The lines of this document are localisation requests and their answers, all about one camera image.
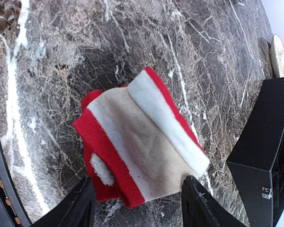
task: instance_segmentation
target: marble countertop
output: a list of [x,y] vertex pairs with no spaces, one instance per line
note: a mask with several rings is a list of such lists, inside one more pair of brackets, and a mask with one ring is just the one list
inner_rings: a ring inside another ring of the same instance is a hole
[[[202,183],[248,225],[225,161],[272,77],[271,38],[260,0],[0,0],[0,136],[32,221],[86,174],[80,100],[151,66],[212,162]],[[96,208],[96,227],[181,225],[179,193]]]

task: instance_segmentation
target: marble surface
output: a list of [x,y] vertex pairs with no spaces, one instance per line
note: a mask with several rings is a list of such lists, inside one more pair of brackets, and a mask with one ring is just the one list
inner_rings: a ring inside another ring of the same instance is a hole
[[[32,221],[86,174],[80,100],[151,66],[212,162],[201,182],[248,225],[225,161],[272,76],[271,37],[260,0],[0,0],[0,136]],[[179,227],[180,203],[103,202],[95,226]]]

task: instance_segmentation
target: red and white cloth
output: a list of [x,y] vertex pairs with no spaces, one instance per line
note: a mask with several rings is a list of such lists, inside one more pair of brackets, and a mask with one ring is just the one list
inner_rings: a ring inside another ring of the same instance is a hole
[[133,208],[181,190],[209,159],[168,89],[149,67],[127,87],[90,92],[74,127],[98,201],[121,198]]

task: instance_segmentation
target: towel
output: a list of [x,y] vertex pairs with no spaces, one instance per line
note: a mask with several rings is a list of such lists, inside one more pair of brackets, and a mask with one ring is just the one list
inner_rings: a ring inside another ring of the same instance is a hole
[[168,89],[145,68],[128,86],[90,92],[74,128],[98,201],[133,208],[177,193],[188,175],[200,178],[209,159]]

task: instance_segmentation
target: beige fabric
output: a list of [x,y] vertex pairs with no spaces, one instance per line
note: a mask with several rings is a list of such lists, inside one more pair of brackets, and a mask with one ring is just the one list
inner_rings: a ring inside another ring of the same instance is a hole
[[138,187],[144,185],[139,189],[146,195],[146,201],[179,192],[186,176],[195,175],[167,137],[132,100],[127,88],[106,91],[94,102],[122,136],[131,159],[131,163],[125,163],[130,172],[132,167],[138,167],[140,173],[133,179]]

